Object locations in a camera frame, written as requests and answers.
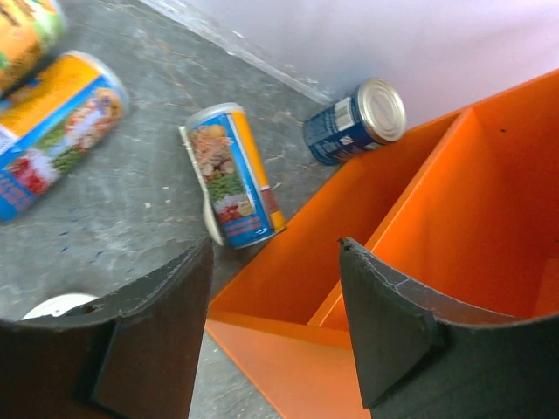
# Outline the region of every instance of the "food picture on label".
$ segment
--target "food picture on label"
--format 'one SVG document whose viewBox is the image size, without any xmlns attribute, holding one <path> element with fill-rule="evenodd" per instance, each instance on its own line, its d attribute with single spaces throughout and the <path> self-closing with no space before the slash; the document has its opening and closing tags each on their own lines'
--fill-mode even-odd
<svg viewBox="0 0 559 419">
<path fill-rule="evenodd" d="M 85 151 L 97 144 L 122 115 L 118 95 L 111 89 L 101 87 L 66 119 L 64 131 L 76 141 L 80 151 Z"/>
<path fill-rule="evenodd" d="M 253 214 L 225 128 L 218 124 L 201 126 L 189 132 L 189 139 L 219 221 L 229 223 Z"/>
<path fill-rule="evenodd" d="M 50 159 L 36 148 L 29 148 L 8 166 L 8 171 L 31 193 L 40 195 L 56 182 L 60 174 Z"/>
<path fill-rule="evenodd" d="M 121 116 L 118 96 L 110 89 L 97 89 L 93 97 L 15 160 L 9 171 L 31 192 L 42 193 L 97 144 Z"/>
<path fill-rule="evenodd" d="M 61 18 L 51 2 L 18 0 L 27 3 L 33 20 L 33 27 L 41 39 L 45 49 L 52 47 L 57 40 L 57 33 L 61 31 Z"/>
<path fill-rule="evenodd" d="M 8 68 L 8 65 L 10 64 L 10 61 L 8 60 L 8 57 L 6 57 L 2 51 L 0 51 L 0 71 L 5 70 L 6 68 Z"/>
</svg>

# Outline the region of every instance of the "silver can rim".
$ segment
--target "silver can rim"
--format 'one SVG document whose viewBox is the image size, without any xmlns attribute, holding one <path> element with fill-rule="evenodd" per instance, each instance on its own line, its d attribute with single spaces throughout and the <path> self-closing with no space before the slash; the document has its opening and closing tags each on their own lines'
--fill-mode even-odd
<svg viewBox="0 0 559 419">
<path fill-rule="evenodd" d="M 406 130 L 404 103 L 385 80 L 365 81 L 357 93 L 357 105 L 363 125 L 372 137 L 386 143 L 402 138 Z"/>
<path fill-rule="evenodd" d="M 218 105 L 206 107 L 201 111 L 193 113 L 184 123 L 187 131 L 190 131 L 192 128 L 200 125 L 207 120 L 215 118 L 218 115 L 233 113 L 233 112 L 241 112 L 245 113 L 245 110 L 242 106 L 235 102 L 227 102 L 227 103 L 220 103 Z"/>
</svg>

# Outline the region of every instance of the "concrete floor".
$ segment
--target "concrete floor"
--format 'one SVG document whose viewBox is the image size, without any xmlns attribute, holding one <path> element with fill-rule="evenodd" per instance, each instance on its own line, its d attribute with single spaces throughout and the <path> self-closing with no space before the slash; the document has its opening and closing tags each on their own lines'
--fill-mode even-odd
<svg viewBox="0 0 559 419">
<path fill-rule="evenodd" d="M 92 53 L 121 76 L 131 114 L 68 179 L 0 229 L 0 316 L 20 319 L 64 292 L 103 295 L 166 263 L 204 234 L 202 197 L 177 126 L 226 101 L 245 109 L 287 217 L 328 179 L 301 138 L 318 106 L 136 0 L 60 0 L 60 50 Z M 215 294 L 258 251 L 216 248 Z M 57 271 L 46 270 L 52 261 Z M 191 418 L 278 415 L 204 337 Z"/>
</svg>

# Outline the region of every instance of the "white spoon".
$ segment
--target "white spoon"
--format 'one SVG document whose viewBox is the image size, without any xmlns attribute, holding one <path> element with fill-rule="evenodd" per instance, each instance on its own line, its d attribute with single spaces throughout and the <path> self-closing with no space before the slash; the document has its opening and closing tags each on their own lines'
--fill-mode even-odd
<svg viewBox="0 0 559 419">
<path fill-rule="evenodd" d="M 178 132 L 181 134 L 181 138 L 183 140 L 183 144 L 186 147 L 186 151 L 189 153 L 190 161 L 192 162 L 192 167 L 196 172 L 196 176 L 198 178 L 198 182 L 200 183 L 200 188 L 202 188 L 202 193 L 204 195 L 204 204 L 202 208 L 202 212 L 204 214 L 204 223 L 206 224 L 206 229 L 210 233 L 211 238 L 219 244 L 220 246 L 224 245 L 224 238 L 221 235 L 221 231 L 219 230 L 219 226 L 217 225 L 216 216 L 213 212 L 213 208 L 211 207 L 210 202 L 210 193 L 208 192 L 208 188 L 206 187 L 206 183 L 204 182 L 204 178 L 202 177 L 202 172 L 198 167 L 198 163 L 196 162 L 196 158 L 194 157 L 194 151 L 192 150 L 192 146 L 190 144 L 190 140 L 188 135 L 186 134 L 185 127 L 179 127 Z"/>
</svg>

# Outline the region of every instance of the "can label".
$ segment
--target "can label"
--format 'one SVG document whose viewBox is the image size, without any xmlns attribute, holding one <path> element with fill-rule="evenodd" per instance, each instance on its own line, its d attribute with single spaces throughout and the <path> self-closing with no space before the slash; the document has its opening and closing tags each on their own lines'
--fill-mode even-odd
<svg viewBox="0 0 559 419">
<path fill-rule="evenodd" d="M 235 113 L 210 118 L 188 132 L 214 213 L 234 248 L 273 236 L 268 215 L 279 210 L 269 186 L 260 187 L 253 173 L 245 148 L 252 138 L 239 134 Z"/>
<path fill-rule="evenodd" d="M 121 92 L 95 67 L 64 56 L 0 113 L 0 220 L 29 207 L 123 115 Z"/>
<path fill-rule="evenodd" d="M 25 85 L 19 87 L 14 93 L 12 93 L 7 98 L 0 100 L 0 113 L 23 102 L 30 94 L 31 91 L 37 87 L 39 84 L 39 79 L 37 77 L 25 83 Z"/>
<path fill-rule="evenodd" d="M 365 128 L 357 93 L 316 114 L 303 126 L 306 144 L 323 164 L 335 165 L 383 145 Z"/>
<path fill-rule="evenodd" d="M 48 0 L 0 0 L 0 94 L 33 68 L 62 28 L 62 18 Z"/>
</svg>

